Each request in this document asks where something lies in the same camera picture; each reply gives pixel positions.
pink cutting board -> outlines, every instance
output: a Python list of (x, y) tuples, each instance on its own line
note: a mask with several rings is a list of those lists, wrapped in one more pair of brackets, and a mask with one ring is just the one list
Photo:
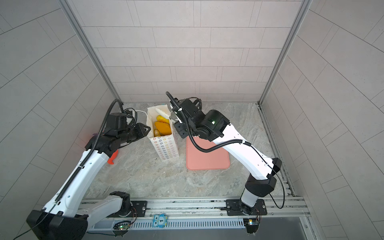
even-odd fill
[[(194, 139), (197, 145), (205, 149), (216, 145), (213, 142), (199, 137), (194, 137)], [(187, 168), (189, 170), (227, 169), (231, 166), (229, 153), (224, 148), (219, 148), (208, 153), (201, 152), (193, 146), (189, 137), (187, 137), (186, 158)]]

white cord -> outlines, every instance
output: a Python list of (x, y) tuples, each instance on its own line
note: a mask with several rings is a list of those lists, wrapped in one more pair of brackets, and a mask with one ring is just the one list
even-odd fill
[(136, 112), (143, 112), (143, 113), (145, 113), (145, 115), (147, 115), (147, 117), (148, 117), (148, 114), (147, 114), (146, 112), (144, 112), (144, 111), (136, 110)]

gray marble surface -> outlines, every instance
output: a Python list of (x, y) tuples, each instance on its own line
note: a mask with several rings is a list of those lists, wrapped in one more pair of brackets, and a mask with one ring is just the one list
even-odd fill
[[(161, 103), (130, 103), (124, 108), (146, 111)], [(203, 103), (203, 112), (216, 109), (230, 119), (237, 131), (265, 155), (273, 157), (255, 103)], [(138, 122), (146, 115), (138, 113)], [(186, 139), (176, 133), (180, 157), (161, 161), (147, 138), (119, 150), (114, 165), (99, 171), (85, 197), (105, 197), (112, 191), (130, 193), (131, 197), (221, 197), (240, 196), (249, 176), (248, 170), (230, 154), (231, 166), (223, 170), (191, 171), (185, 165)], [(272, 195), (283, 195), (279, 181)]]

tiled wall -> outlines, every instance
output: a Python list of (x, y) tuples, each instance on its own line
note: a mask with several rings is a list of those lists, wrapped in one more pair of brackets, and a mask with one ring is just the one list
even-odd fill
[(0, 239), (29, 228), (112, 100), (56, 0), (1, 1)]
[(384, 1), (314, 0), (263, 110), (325, 239), (384, 237)]
[(301, 4), (68, 2), (125, 102), (258, 101)]

black mounting plate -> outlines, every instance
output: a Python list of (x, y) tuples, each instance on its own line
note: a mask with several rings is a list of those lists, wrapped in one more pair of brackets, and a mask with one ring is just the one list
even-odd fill
[[(239, 201), (240, 201), (240, 199), (227, 199), (225, 201), (225, 203), (227, 205), (226, 208), (228, 209), (227, 210), (228, 216), (248, 216), (248, 215), (245, 215), (241, 211)], [(255, 208), (260, 211), (260, 215), (267, 215), (265, 202), (263, 199), (257, 199), (256, 204), (255, 204)], [(254, 212), (252, 212), (251, 215), (259, 215), (259, 213), (254, 211)]]
[[(134, 207), (137, 211), (137, 217), (144, 217), (145, 215), (145, 211), (147, 209), (147, 201), (131, 201), (132, 202), (132, 207)], [(114, 214), (111, 214), (109, 215), (108, 217), (120, 217), (118, 214), (114, 213)], [(130, 212), (127, 216), (125, 217), (132, 217), (132, 212)]]

